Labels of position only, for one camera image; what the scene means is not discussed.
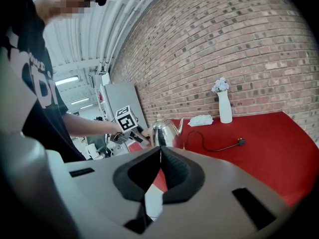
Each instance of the brick wall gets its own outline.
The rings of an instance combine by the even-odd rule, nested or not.
[[[159,0],[111,73],[135,83],[148,123],[218,115],[220,77],[234,116],[284,111],[319,138],[317,47],[289,0]]]

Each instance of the red table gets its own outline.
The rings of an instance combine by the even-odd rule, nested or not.
[[[179,120],[173,120],[178,126]],[[283,112],[233,118],[230,124],[222,124],[215,118],[212,125],[190,127],[184,121],[182,138],[185,149],[214,158],[229,161],[262,181],[288,205],[293,205],[309,193],[319,173],[319,149],[311,138]],[[207,149],[221,149],[246,140],[244,146],[236,146],[220,152],[208,152],[202,147],[204,135]],[[137,143],[130,151],[138,150]],[[166,190],[161,172],[154,184]]]

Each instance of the fluorescent light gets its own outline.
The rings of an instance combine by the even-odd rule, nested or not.
[[[84,108],[87,108],[87,107],[90,107],[90,106],[93,106],[93,105],[85,106],[85,107],[82,107],[82,108],[80,108],[80,109],[84,109]]]
[[[64,79],[64,80],[61,80],[61,81],[57,81],[57,82],[55,82],[55,84],[58,86],[58,85],[61,85],[61,84],[64,84],[64,83],[74,82],[74,81],[77,81],[77,80],[79,80],[79,77],[73,76],[73,77],[70,77],[70,78],[67,78],[67,79]]]
[[[85,99],[82,99],[82,100],[73,102],[73,103],[71,103],[71,104],[72,104],[72,105],[75,105],[75,104],[77,104],[77,103],[84,102],[84,101],[88,101],[88,100],[90,100],[90,99],[89,99],[89,98],[85,98]]]

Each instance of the black cable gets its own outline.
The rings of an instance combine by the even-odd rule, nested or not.
[[[232,148],[232,147],[235,147],[235,146],[243,146],[243,145],[245,144],[245,140],[242,139],[242,138],[240,138],[240,139],[238,139],[238,142],[237,142],[235,145],[232,145],[232,146],[229,146],[229,147],[226,147],[226,148],[223,148],[223,149],[211,150],[211,149],[207,149],[207,148],[205,147],[205,145],[204,145],[204,136],[203,136],[203,134],[202,134],[201,132],[199,132],[199,131],[191,131],[191,132],[189,132],[189,134],[187,135],[185,146],[186,146],[187,143],[188,143],[188,137],[189,137],[189,135],[190,135],[191,133],[194,133],[194,132],[195,132],[195,133],[199,133],[199,134],[201,135],[201,143],[202,143],[202,146],[203,146],[204,150],[210,151],[210,152],[217,152],[217,151],[229,149],[229,148]]]

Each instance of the white napkin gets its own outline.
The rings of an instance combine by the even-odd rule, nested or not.
[[[190,126],[211,125],[213,117],[211,115],[200,115],[193,117],[188,123]]]

